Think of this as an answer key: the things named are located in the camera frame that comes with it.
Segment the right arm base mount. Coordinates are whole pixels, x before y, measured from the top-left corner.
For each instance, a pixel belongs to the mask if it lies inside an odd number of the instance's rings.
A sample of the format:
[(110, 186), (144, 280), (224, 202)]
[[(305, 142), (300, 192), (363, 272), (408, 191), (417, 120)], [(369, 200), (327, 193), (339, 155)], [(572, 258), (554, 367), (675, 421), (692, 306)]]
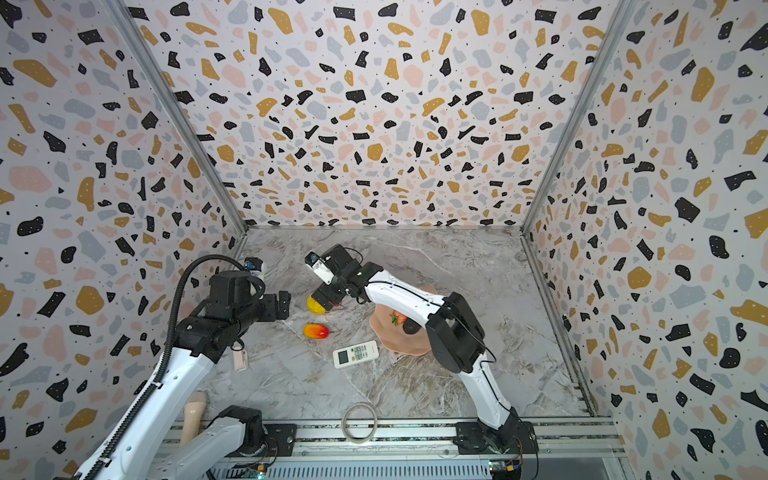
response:
[(499, 429), (480, 421), (458, 422), (453, 444), (462, 455), (537, 454), (539, 445), (531, 422), (510, 418)]

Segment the red fake strawberry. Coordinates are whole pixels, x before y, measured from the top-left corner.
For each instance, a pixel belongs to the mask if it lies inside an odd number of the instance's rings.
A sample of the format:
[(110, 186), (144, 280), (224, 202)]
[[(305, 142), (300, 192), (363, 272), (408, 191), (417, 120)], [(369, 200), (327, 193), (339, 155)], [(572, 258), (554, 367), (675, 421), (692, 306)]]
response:
[(391, 323), (393, 325), (403, 325), (408, 320), (408, 317), (406, 315), (398, 311), (393, 311), (390, 317), (391, 317)]

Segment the dark fake avocado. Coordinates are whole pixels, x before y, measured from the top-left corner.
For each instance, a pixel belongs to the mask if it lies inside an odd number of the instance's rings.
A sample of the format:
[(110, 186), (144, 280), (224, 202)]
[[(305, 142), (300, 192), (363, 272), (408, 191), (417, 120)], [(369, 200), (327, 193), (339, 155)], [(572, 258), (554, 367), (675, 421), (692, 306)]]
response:
[(415, 335), (421, 330), (421, 325), (408, 318), (402, 324), (402, 330), (406, 335)]

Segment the yellow fake apple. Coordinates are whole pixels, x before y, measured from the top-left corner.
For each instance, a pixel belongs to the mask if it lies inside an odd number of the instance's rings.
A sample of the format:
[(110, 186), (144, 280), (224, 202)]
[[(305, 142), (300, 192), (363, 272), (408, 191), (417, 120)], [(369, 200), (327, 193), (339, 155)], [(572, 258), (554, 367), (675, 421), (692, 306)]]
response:
[(312, 296), (307, 298), (307, 309), (312, 314), (318, 316), (324, 315), (327, 312), (327, 309)]

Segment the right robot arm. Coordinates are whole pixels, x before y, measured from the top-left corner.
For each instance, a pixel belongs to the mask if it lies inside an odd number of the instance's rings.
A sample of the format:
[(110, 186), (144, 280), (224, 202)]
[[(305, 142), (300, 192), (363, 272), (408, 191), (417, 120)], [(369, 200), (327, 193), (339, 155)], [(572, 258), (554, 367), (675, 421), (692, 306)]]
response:
[(321, 280), (311, 299), (324, 310), (349, 296), (360, 303), (391, 308), (419, 325), (437, 362), (464, 384), (486, 442), (499, 450), (505, 447), (520, 417), (494, 378), (484, 330), (462, 295), (440, 296), (421, 290), (378, 264), (358, 261), (340, 244), (322, 254), (308, 253), (305, 264)]

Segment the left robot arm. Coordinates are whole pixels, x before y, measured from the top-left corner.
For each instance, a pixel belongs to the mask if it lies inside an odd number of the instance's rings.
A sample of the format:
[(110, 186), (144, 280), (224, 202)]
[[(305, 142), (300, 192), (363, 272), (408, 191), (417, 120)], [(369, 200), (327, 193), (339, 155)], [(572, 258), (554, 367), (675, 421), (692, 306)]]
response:
[(289, 315), (289, 292), (269, 294), (260, 278), (236, 269), (215, 274), (208, 297), (180, 320), (190, 277), (185, 271), (177, 284), (165, 346), (152, 377), (76, 478), (197, 479), (231, 453), (268, 452), (261, 412), (230, 406), (175, 454), (156, 457), (177, 416), (224, 353), (240, 343), (251, 325)]

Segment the orange red fake mango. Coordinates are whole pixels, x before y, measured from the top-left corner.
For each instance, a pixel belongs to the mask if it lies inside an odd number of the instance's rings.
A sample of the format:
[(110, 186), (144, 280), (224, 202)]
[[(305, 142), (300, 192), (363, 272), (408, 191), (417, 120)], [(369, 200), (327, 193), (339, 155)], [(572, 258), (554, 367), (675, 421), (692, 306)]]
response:
[(309, 323), (304, 326), (303, 334), (307, 338), (321, 340), (329, 336), (330, 330), (325, 325)]

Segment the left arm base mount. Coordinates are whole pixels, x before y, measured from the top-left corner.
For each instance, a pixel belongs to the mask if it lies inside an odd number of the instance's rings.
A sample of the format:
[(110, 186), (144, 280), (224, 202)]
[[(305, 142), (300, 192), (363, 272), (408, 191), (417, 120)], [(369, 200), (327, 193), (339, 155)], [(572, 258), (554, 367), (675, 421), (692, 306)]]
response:
[(243, 444), (229, 453), (227, 458), (243, 461), (271, 461), (290, 457), (297, 440), (298, 425), (295, 423), (267, 423), (263, 432), (252, 435), (246, 431)]

